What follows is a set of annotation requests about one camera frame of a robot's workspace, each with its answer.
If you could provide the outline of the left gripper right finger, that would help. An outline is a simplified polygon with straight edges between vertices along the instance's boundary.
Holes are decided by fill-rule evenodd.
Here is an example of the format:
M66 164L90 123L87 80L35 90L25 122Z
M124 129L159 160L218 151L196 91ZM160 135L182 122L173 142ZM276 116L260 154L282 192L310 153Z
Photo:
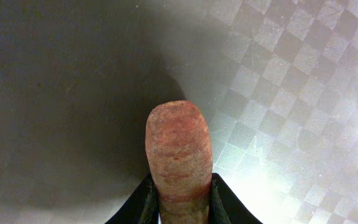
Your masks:
M209 191L209 224L262 224L229 188L223 178L212 173Z

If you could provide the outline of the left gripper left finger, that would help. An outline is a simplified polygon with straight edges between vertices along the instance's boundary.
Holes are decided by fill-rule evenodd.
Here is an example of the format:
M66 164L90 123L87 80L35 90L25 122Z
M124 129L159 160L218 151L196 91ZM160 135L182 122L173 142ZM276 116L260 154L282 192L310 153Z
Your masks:
M148 174L105 224L158 224L158 193Z

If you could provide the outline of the orange carrot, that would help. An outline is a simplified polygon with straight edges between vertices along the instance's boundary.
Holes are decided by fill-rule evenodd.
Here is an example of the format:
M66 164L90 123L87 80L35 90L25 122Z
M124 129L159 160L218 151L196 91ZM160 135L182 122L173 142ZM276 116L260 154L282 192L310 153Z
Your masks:
M147 119L145 151L162 223L207 223L213 159L200 109L185 100L155 107Z

